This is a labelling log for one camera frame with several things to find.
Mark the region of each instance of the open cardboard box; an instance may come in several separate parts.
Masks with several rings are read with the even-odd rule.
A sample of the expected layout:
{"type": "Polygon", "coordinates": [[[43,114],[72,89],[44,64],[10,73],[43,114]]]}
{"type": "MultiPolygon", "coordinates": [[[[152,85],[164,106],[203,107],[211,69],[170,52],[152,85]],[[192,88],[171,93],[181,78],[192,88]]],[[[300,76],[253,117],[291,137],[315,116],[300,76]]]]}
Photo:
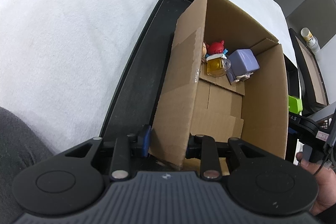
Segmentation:
{"type": "MultiPolygon", "coordinates": [[[[216,141],[241,137],[284,158],[288,90],[282,47],[277,39],[229,0],[195,0],[177,21],[170,60],[153,122],[150,153],[177,169],[199,168],[185,160],[189,133],[216,141]],[[206,75],[203,41],[225,40],[229,54],[250,48],[260,69],[230,85],[227,76],[206,75]]],[[[226,173],[225,160],[222,171],[226,173]]]]}

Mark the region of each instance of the person's leg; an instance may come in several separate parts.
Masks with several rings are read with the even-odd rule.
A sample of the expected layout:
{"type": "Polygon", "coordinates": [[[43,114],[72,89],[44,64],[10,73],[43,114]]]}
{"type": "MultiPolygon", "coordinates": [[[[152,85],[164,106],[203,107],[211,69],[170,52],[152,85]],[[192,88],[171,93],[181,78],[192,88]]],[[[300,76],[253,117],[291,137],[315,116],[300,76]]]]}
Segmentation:
{"type": "Polygon", "coordinates": [[[52,155],[22,120],[0,107],[0,224],[9,224],[22,212],[12,195],[14,177],[52,155]]]}

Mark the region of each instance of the green plastic block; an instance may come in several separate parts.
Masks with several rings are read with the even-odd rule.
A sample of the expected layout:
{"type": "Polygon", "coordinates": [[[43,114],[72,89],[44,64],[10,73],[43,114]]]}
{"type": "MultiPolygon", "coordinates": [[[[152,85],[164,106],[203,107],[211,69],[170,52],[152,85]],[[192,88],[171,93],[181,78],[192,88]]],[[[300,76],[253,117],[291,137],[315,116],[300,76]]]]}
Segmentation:
{"type": "Polygon", "coordinates": [[[300,114],[302,110],[302,100],[293,96],[288,96],[288,111],[295,114],[300,114]]]}

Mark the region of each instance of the purple toy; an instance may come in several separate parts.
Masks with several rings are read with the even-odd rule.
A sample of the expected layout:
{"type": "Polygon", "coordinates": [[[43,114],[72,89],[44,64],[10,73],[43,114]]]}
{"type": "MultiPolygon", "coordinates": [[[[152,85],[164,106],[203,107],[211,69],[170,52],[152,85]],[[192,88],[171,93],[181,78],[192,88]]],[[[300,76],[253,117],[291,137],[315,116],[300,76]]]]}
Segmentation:
{"type": "Polygon", "coordinates": [[[259,64],[249,48],[236,50],[227,58],[231,61],[231,68],[229,68],[226,75],[231,84],[245,81],[250,78],[253,72],[259,69],[259,64]]]}

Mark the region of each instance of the small perfume bottle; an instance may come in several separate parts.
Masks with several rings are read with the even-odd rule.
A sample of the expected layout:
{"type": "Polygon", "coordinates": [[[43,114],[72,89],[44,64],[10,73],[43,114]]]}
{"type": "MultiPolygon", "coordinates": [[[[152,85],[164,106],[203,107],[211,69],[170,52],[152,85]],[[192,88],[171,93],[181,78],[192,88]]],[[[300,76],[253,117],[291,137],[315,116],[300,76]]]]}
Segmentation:
{"type": "Polygon", "coordinates": [[[207,58],[207,75],[209,76],[224,76],[230,67],[231,62],[224,54],[213,54],[207,58]]]}

